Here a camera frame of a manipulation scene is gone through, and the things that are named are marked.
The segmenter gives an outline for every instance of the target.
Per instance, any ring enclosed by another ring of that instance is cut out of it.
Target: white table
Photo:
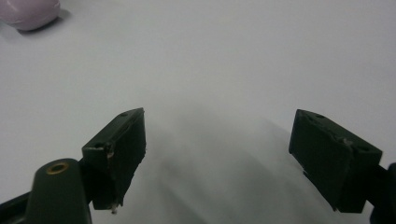
[[[147,157],[100,223],[369,223],[334,213],[288,153],[297,108],[396,161],[396,2],[63,0],[0,23],[0,202],[118,113],[146,110]]]

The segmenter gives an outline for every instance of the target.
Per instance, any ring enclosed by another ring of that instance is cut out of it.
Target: table surface
[[[0,23],[0,201],[144,107],[147,157],[93,223],[369,223],[334,212],[288,154],[296,109],[396,161],[396,2],[62,0]]]

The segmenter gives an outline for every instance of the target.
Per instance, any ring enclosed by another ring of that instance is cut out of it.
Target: shiny pink object
[[[0,0],[0,20],[18,30],[37,29],[59,14],[59,0]]]

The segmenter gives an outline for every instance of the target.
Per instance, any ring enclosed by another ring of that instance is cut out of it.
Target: pink object
[[[59,14],[59,0],[0,0],[0,20],[18,30],[37,29]]]

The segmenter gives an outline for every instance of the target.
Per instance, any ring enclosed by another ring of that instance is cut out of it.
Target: white surface
[[[369,223],[334,213],[288,154],[297,108],[396,161],[396,2],[63,0],[0,23],[0,202],[145,107],[148,153],[93,223]]]

